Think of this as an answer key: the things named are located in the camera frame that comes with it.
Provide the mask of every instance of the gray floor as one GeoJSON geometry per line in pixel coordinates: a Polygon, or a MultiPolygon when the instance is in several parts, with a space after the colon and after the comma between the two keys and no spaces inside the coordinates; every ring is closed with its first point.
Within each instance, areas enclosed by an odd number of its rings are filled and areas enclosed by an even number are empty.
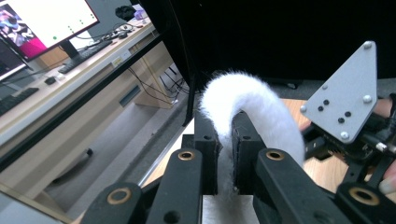
{"type": "MultiPolygon", "coordinates": [[[[271,83],[271,87],[281,98],[307,100],[322,83],[307,80],[296,90],[285,84],[271,83]]],[[[377,86],[378,95],[387,96],[394,91],[396,79],[379,80],[377,86]]],[[[171,110],[129,106],[92,142],[93,156],[83,159],[46,192],[67,215],[76,218],[108,185],[116,181],[138,183],[173,137],[182,131],[186,107],[185,93],[178,96],[178,103],[171,110]]]]}

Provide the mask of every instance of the white fluffy tail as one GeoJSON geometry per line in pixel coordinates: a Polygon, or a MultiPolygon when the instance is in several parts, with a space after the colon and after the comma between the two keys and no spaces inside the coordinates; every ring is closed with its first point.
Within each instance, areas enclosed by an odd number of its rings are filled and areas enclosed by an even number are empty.
{"type": "Polygon", "coordinates": [[[284,150],[303,165],[304,141],[298,126],[266,83],[244,73],[227,73],[209,82],[200,109],[212,120],[223,146],[218,165],[219,195],[206,200],[209,212],[204,223],[255,223],[255,217],[247,219],[252,214],[251,204],[249,208],[239,207],[246,203],[233,190],[233,117],[245,111],[267,147],[284,150]]]}

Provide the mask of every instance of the keyboard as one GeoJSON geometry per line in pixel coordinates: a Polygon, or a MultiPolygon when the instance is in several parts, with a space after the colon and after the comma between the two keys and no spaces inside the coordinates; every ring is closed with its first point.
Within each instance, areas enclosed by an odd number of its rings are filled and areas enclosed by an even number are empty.
{"type": "Polygon", "coordinates": [[[28,88],[20,92],[17,96],[9,95],[6,98],[0,100],[0,116],[3,116],[8,112],[8,110],[14,108],[20,102],[29,98],[38,91],[38,88],[28,88]]]}
{"type": "Polygon", "coordinates": [[[70,59],[70,61],[63,68],[58,70],[59,73],[66,74],[73,70],[75,67],[79,66],[81,63],[85,62],[87,59],[91,58],[94,54],[101,51],[105,47],[112,43],[111,40],[103,40],[98,45],[95,45],[89,49],[79,52],[79,55],[70,59]]]}

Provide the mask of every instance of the screw hole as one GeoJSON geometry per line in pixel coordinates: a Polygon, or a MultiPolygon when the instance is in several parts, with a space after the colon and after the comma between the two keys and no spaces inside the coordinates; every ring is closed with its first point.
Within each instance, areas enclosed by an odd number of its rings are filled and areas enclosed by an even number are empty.
{"type": "Polygon", "coordinates": [[[194,159],[194,153],[192,153],[190,151],[183,151],[183,152],[178,153],[178,158],[183,161],[190,161],[190,160],[194,159]]]}
{"type": "Polygon", "coordinates": [[[349,190],[350,196],[360,203],[364,203],[367,205],[375,206],[379,205],[379,198],[375,193],[371,192],[368,189],[361,188],[351,188],[349,190]]]}
{"type": "Polygon", "coordinates": [[[285,158],[285,155],[283,155],[283,153],[280,153],[277,151],[268,151],[266,153],[266,156],[268,159],[273,160],[273,161],[281,161],[285,158]]]}
{"type": "Polygon", "coordinates": [[[107,202],[110,204],[121,204],[128,201],[132,192],[128,188],[115,189],[107,195],[107,202]]]}
{"type": "Polygon", "coordinates": [[[169,224],[178,223],[180,221],[180,213],[177,211],[170,211],[165,214],[163,221],[169,224]]]}

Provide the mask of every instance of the wall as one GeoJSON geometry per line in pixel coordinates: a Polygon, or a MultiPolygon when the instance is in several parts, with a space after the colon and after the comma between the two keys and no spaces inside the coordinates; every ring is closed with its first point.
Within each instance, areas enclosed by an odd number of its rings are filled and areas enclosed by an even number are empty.
{"type": "Polygon", "coordinates": [[[115,24],[125,22],[116,16],[116,8],[131,5],[129,0],[87,0],[87,2],[100,22],[88,30],[92,37],[103,35],[112,30],[115,24]]]}

